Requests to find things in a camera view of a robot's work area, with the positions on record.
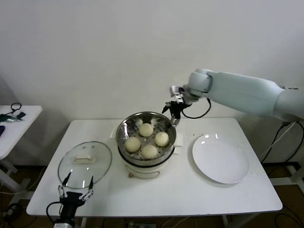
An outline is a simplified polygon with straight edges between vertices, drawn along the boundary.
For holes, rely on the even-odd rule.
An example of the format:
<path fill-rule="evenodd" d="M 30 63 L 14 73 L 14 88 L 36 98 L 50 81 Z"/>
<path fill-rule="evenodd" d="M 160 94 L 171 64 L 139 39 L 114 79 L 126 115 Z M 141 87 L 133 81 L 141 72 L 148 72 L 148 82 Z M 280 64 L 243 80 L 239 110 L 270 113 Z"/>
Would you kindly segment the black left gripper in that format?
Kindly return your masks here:
<path fill-rule="evenodd" d="M 91 177 L 88 190 L 84 194 L 77 192 L 68 191 L 65 193 L 65 187 L 70 178 L 71 172 L 63 180 L 62 184 L 58 186 L 58 193 L 60 197 L 60 203 L 63 205 L 63 208 L 60 213 L 61 218 L 74 218 L 77 208 L 85 204 L 84 200 L 88 200 L 94 193 L 94 177 Z"/>

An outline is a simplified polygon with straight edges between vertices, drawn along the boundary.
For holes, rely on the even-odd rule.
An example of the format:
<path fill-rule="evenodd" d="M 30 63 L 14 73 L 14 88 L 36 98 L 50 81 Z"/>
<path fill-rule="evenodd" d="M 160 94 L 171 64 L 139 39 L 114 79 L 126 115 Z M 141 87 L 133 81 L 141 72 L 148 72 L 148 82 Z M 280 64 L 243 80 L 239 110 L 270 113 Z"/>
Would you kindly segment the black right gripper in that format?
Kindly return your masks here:
<path fill-rule="evenodd" d="M 180 122 L 181 112 L 184 109 L 184 103 L 178 103 L 176 101 L 166 102 L 162 113 L 165 113 L 169 109 L 171 113 L 171 125 L 172 127 L 177 127 Z"/>

